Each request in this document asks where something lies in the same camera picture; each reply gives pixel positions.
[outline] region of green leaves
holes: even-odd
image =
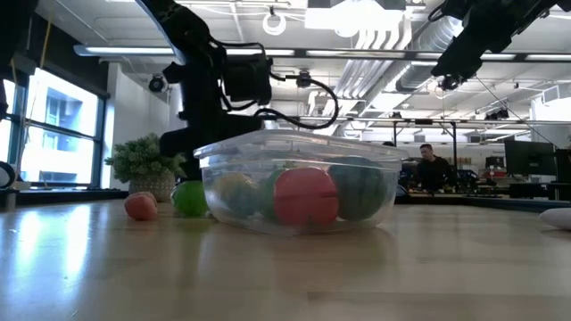
[[[181,155],[174,158],[159,154],[159,137],[156,134],[138,138],[125,144],[115,144],[113,156],[105,159],[105,165],[114,169],[114,177],[122,183],[136,178],[173,173],[184,176],[179,164],[185,161]]]

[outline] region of wooden table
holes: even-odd
[[[571,235],[536,214],[398,206],[294,238],[121,202],[0,213],[0,320],[569,320]]]

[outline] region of potted plant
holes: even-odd
[[[115,144],[113,156],[105,159],[114,177],[129,182],[129,193],[151,192],[157,202],[167,202],[175,186],[175,176],[184,176],[179,164],[182,156],[174,158],[159,154],[159,137],[149,134],[125,144]]]

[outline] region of plastic bin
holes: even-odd
[[[391,212],[407,152],[293,130],[194,151],[219,221],[273,235],[372,227]]]

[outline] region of green ball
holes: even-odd
[[[356,156],[326,161],[348,164],[332,165],[327,171],[337,187],[339,218],[361,221],[377,213],[385,203],[387,193],[383,172],[380,169],[372,169],[379,167],[379,164]]]
[[[201,181],[188,181],[179,184],[172,191],[170,200],[175,209],[187,218],[202,218],[208,211],[203,182]]]
[[[234,218],[247,218],[258,207],[259,188],[248,176],[242,173],[227,173],[218,177],[211,190]]]
[[[276,190],[277,178],[285,171],[285,169],[277,169],[261,184],[260,213],[270,222],[277,222],[274,211],[274,191]]]

